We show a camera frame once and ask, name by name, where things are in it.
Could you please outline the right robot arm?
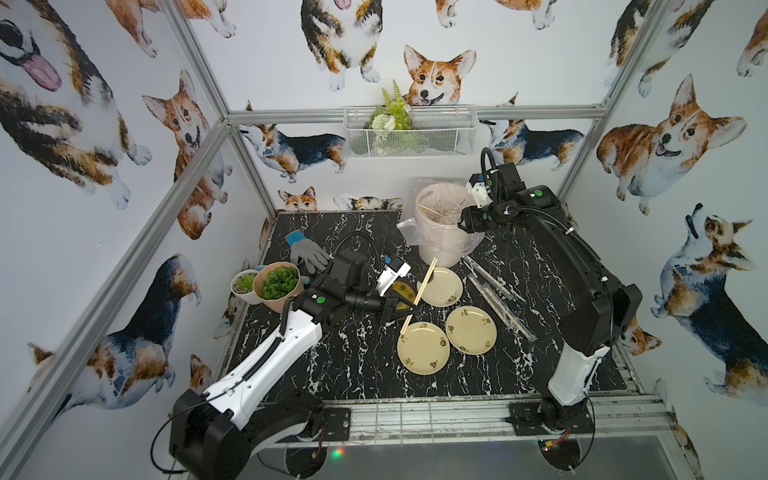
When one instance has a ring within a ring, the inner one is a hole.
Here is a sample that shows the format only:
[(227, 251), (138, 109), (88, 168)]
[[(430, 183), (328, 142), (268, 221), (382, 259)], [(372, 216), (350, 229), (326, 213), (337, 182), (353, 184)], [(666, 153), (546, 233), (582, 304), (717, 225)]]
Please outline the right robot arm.
[(480, 167), (468, 181), (474, 203), (463, 209), (459, 228), (467, 233), (522, 228), (554, 261), (574, 303), (559, 322), (564, 344), (546, 392), (539, 403), (511, 411), (508, 421), (514, 427), (564, 432), (587, 413), (597, 369), (629, 328), (642, 293), (604, 266), (548, 187), (527, 187), (516, 165), (497, 163), (488, 147), (481, 151)]

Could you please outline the bare wooden chopsticks pair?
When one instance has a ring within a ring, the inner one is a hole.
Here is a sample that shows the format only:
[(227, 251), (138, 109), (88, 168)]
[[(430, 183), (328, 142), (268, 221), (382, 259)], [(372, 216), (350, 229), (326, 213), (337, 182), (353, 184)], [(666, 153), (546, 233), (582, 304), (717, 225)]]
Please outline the bare wooden chopsticks pair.
[(400, 334), (401, 335), (405, 334), (405, 332), (406, 332), (408, 326), (410, 325), (410, 322), (411, 322), (415, 312), (417, 311), (417, 308), (419, 306), (419, 303), (421, 301), (423, 293), (424, 293), (424, 291), (425, 291), (425, 289), (426, 289), (430, 279), (433, 276), (433, 272), (434, 272), (434, 269), (436, 268), (436, 264), (437, 264), (437, 257), (434, 256), (432, 261), (431, 261), (431, 263), (430, 263), (430, 265), (429, 265), (429, 268), (428, 268), (428, 270), (427, 270), (427, 272), (426, 272), (426, 274), (425, 274), (425, 276), (424, 276), (424, 278), (423, 278), (423, 280), (421, 282), (421, 286), (419, 287), (419, 289), (417, 291), (417, 295), (415, 297), (415, 301), (413, 302), (414, 306), (411, 308), (411, 313), (406, 317), (406, 319), (405, 319), (405, 321), (404, 321), (404, 323), (403, 323), (403, 325), (401, 327), (401, 330), (400, 330)]

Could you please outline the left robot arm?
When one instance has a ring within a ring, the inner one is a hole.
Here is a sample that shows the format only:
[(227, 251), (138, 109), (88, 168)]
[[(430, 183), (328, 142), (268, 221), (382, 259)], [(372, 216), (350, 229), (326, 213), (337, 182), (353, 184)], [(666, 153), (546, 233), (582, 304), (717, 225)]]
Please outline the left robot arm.
[(277, 327), (245, 360), (203, 393), (187, 390), (176, 400), (164, 423), (175, 464), (158, 472), (235, 479), (252, 456), (289, 438), (317, 444), (309, 463), (316, 471), (327, 456), (323, 442), (332, 424), (324, 402), (303, 390), (271, 404), (263, 401), (295, 362), (354, 313), (390, 321), (404, 317), (400, 303), (415, 310), (413, 302), (391, 289), (410, 271), (391, 251), (368, 256), (337, 247), (320, 275), (302, 292), (285, 297)]

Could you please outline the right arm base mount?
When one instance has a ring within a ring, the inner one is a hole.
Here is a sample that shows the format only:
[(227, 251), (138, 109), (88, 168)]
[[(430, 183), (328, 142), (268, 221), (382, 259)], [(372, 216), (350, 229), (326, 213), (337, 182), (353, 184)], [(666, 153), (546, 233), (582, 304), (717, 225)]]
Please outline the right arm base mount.
[(537, 402), (510, 403), (505, 421), (517, 435), (591, 434), (595, 423), (590, 404), (583, 400), (572, 406), (562, 406), (553, 398)]

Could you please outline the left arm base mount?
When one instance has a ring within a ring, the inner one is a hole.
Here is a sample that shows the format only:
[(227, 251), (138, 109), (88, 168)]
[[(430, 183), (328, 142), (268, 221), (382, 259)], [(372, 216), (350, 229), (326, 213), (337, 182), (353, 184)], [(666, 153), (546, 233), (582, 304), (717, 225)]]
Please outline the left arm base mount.
[(320, 441), (347, 441), (350, 438), (352, 410), (344, 407), (324, 407), (310, 417), (305, 428), (288, 436), (282, 443), (318, 443)]

